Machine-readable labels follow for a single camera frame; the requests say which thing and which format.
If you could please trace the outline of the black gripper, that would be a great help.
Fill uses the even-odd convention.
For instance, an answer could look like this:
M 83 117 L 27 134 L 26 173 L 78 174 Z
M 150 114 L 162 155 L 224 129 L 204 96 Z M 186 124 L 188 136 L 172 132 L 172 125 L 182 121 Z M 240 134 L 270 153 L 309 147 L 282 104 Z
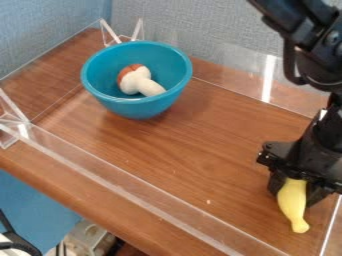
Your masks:
M 266 142 L 257 162 L 270 170 L 268 189 L 276 196 L 286 178 L 306 180 L 306 207 L 342 194 L 342 125 L 312 125 L 294 142 Z

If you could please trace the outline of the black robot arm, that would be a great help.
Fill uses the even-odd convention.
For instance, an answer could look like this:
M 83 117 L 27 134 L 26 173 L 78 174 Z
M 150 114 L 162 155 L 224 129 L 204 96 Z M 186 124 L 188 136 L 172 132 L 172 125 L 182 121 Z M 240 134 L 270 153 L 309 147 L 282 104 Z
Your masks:
M 257 162 L 269 167 L 269 191 L 285 180 L 308 182 L 306 205 L 342 194 L 342 9 L 324 0 L 248 0 L 284 38 L 284 72 L 298 86 L 331 94 L 294 142 L 264 144 Z

